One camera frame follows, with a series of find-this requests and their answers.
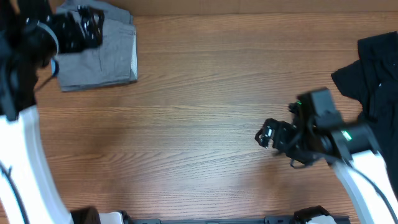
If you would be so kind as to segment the grey shorts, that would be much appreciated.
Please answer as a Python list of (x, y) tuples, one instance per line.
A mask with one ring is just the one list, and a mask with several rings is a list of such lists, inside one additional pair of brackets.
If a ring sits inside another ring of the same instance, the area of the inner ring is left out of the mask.
[(104, 12), (103, 43), (81, 53), (59, 54), (58, 84), (62, 91), (81, 91), (136, 82), (136, 28), (130, 12), (103, 1), (65, 1), (57, 12), (70, 12), (79, 19), (78, 6)]

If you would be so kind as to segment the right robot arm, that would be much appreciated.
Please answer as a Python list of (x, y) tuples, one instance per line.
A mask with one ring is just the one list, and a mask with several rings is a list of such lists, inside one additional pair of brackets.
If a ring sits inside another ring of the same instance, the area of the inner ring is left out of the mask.
[(397, 199), (372, 130), (346, 123), (334, 107), (317, 111), (298, 101), (293, 121), (265, 120), (254, 139), (290, 158), (294, 169), (326, 161), (349, 195), (361, 223), (397, 223)]

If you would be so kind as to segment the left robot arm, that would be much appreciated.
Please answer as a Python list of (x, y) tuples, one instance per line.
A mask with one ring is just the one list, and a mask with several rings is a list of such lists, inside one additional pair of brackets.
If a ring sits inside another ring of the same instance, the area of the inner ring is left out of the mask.
[(102, 43), (103, 12), (79, 6), (78, 14), (54, 14), (47, 1), (1, 2), (1, 203), (10, 223), (127, 223), (121, 212), (68, 210), (42, 146), (38, 69)]

